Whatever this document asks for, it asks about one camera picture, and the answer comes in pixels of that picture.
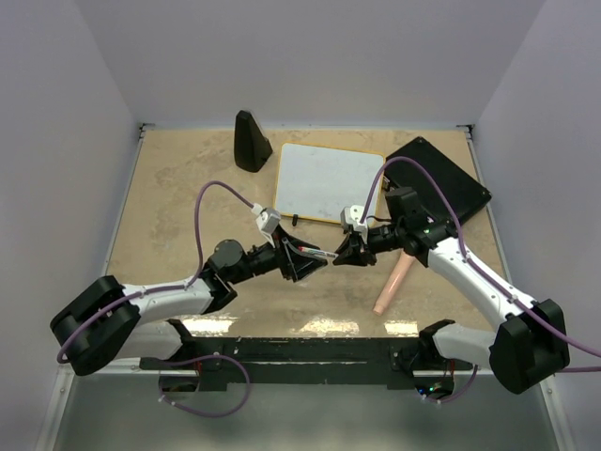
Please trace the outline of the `yellow framed whiteboard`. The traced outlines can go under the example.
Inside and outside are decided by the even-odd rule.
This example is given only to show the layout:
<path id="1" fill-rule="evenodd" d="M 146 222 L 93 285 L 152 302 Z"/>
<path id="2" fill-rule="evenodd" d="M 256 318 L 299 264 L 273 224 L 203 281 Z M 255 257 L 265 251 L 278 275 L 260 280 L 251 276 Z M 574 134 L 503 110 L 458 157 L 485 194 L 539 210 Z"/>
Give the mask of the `yellow framed whiteboard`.
<path id="1" fill-rule="evenodd" d="M 376 152 L 285 143 L 273 207 L 283 216 L 338 224 L 343 208 L 363 207 L 371 187 L 381 189 L 384 163 Z"/>

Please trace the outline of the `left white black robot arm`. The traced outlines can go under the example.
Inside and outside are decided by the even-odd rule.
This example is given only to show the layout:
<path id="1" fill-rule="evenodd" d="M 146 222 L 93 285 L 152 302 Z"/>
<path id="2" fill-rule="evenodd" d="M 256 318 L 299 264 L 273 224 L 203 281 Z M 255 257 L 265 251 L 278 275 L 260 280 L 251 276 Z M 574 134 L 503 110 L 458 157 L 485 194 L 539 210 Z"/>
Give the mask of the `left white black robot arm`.
<path id="1" fill-rule="evenodd" d="M 132 357 L 184 368 L 193 361 L 194 345 L 171 319 L 217 312 L 236 298 L 236 284 L 268 272 L 299 282 L 327 266 L 331 256 L 278 226 L 268 242 L 250 250 L 235 240 L 219 242 L 200 272 L 180 281 L 136 286 L 102 276 L 51 320 L 60 346 L 56 360 L 78 376 Z"/>

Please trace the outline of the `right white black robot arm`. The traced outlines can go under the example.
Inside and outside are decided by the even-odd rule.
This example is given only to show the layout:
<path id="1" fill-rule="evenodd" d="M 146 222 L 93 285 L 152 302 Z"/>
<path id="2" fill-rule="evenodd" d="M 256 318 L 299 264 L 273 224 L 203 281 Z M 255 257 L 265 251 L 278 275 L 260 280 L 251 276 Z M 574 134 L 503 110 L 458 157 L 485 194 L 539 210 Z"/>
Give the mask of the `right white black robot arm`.
<path id="1" fill-rule="evenodd" d="M 417 193 L 400 188 L 385 195 L 391 214 L 387 225 L 369 227 L 364 207 L 343 208 L 345 239 L 336 265 L 368 266 L 383 252 L 401 249 L 458 289 L 485 317 L 491 331 L 440 320 L 420 332 L 418 359 L 431 369 L 459 360 L 491 370 L 509 392 L 521 394 L 567 368 L 570 356 L 561 340 L 562 309 L 536 301 L 511 287 L 459 239 L 450 221 L 434 221 Z"/>

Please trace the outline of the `whiteboard marker pen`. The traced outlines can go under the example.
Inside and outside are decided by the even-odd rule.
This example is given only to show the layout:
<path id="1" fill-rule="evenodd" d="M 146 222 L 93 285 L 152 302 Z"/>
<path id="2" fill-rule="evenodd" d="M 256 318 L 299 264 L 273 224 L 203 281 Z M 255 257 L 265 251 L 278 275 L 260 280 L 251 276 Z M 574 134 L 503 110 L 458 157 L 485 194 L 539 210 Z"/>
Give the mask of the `whiteboard marker pen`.
<path id="1" fill-rule="evenodd" d="M 311 248 L 311 247 L 307 247 L 307 246 L 299 246 L 298 249 L 300 252 L 303 252 L 305 254 L 312 255 L 312 256 L 332 258 L 332 259 L 335 259 L 338 257 L 338 255 L 336 253 L 317 249 L 317 248 Z"/>

